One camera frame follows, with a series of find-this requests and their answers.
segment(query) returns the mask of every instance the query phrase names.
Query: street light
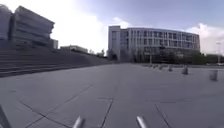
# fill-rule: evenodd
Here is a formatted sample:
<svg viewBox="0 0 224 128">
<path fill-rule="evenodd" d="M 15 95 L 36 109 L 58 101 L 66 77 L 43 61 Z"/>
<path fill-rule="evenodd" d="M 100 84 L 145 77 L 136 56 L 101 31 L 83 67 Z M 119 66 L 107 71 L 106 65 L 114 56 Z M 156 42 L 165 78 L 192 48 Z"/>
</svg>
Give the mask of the street light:
<svg viewBox="0 0 224 128">
<path fill-rule="evenodd" d="M 220 46 L 219 45 L 221 45 L 221 43 L 219 43 L 219 42 L 217 42 L 216 43 L 217 44 L 217 46 L 218 46 L 218 65 L 220 64 Z"/>
</svg>

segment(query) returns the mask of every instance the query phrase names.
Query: steps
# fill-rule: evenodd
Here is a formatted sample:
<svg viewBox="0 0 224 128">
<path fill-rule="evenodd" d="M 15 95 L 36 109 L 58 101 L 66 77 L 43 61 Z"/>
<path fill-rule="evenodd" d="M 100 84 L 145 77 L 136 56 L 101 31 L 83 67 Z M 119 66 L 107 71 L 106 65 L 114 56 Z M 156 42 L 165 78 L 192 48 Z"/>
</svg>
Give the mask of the steps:
<svg viewBox="0 0 224 128">
<path fill-rule="evenodd" d="M 0 45 L 0 77 L 110 63 L 96 56 L 43 48 Z"/>
</svg>

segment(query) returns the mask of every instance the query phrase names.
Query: pavement tile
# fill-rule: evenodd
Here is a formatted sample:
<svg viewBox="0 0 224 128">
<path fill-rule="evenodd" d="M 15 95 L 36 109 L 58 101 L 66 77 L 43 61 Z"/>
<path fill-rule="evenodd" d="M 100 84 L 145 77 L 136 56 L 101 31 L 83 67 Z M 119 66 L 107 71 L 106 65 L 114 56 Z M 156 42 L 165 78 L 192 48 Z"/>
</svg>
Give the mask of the pavement tile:
<svg viewBox="0 0 224 128">
<path fill-rule="evenodd" d="M 76 119 L 85 119 L 85 127 L 101 127 L 111 101 L 77 97 L 60 108 L 51 112 L 47 117 L 72 127 Z"/>
<path fill-rule="evenodd" d="M 47 118 L 42 118 L 41 120 L 30 125 L 28 128 L 67 128 L 61 124 L 55 123 Z"/>
<path fill-rule="evenodd" d="M 178 103 L 158 104 L 172 128 L 224 127 L 224 94 Z"/>
<path fill-rule="evenodd" d="M 137 116 L 143 116 L 149 128 L 168 128 L 154 104 L 114 101 L 103 128 L 138 128 Z"/>
</svg>

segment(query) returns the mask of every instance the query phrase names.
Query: concrete ground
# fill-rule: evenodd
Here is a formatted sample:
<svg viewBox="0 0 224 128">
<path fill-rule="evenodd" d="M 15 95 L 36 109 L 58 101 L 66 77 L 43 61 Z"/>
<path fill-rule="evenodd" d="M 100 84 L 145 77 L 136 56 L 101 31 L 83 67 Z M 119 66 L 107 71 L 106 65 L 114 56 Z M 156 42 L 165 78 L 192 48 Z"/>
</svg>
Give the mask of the concrete ground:
<svg viewBox="0 0 224 128">
<path fill-rule="evenodd" d="M 120 64 L 0 78 L 0 104 L 13 128 L 223 128 L 224 70 L 168 72 Z"/>
</svg>

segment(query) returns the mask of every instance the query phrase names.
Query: curved building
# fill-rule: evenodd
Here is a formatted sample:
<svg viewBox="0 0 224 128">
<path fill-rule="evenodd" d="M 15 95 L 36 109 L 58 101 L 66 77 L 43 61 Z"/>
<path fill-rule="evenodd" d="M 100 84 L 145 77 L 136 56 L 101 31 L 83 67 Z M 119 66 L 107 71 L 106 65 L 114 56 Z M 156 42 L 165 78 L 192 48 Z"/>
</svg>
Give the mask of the curved building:
<svg viewBox="0 0 224 128">
<path fill-rule="evenodd" d="M 109 26 L 108 37 L 108 54 L 116 55 L 120 61 L 132 60 L 137 54 L 157 54 L 164 49 L 181 55 L 200 51 L 199 35 L 182 31 Z"/>
<path fill-rule="evenodd" d="M 0 40 L 8 40 L 9 23 L 12 12 L 0 4 Z"/>
<path fill-rule="evenodd" d="M 19 6 L 13 15 L 10 40 L 20 44 L 35 44 L 53 47 L 50 38 L 54 22 Z"/>
</svg>

